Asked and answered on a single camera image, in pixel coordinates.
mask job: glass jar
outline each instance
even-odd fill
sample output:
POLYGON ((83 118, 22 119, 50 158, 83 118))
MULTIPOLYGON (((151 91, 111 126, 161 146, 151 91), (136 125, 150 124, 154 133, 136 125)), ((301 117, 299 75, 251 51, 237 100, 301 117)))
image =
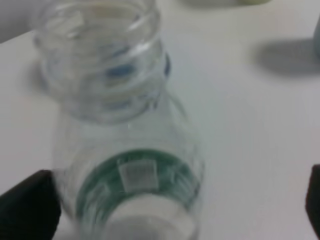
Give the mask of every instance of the glass jar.
POLYGON ((196 239, 204 161, 165 86, 155 1, 50 1, 34 27, 61 105, 56 187, 83 239, 196 239))

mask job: white table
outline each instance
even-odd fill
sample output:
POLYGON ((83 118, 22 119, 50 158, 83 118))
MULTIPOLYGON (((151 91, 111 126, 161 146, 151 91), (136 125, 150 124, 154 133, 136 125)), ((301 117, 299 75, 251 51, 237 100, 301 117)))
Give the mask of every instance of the white table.
MULTIPOLYGON (((315 240, 304 206, 320 163, 320 1, 159 2, 171 84, 208 160, 201 239, 315 240)), ((50 167, 58 108, 35 60, 31 33, 0 45, 0 193, 50 167)))

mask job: bottle opening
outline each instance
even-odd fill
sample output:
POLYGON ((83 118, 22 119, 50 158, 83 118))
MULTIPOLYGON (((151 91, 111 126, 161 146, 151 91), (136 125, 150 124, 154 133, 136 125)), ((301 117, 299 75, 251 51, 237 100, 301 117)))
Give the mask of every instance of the bottle opening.
POLYGON ((49 90, 68 111, 131 113, 158 95, 166 56, 155 0, 55 0, 32 24, 49 90))

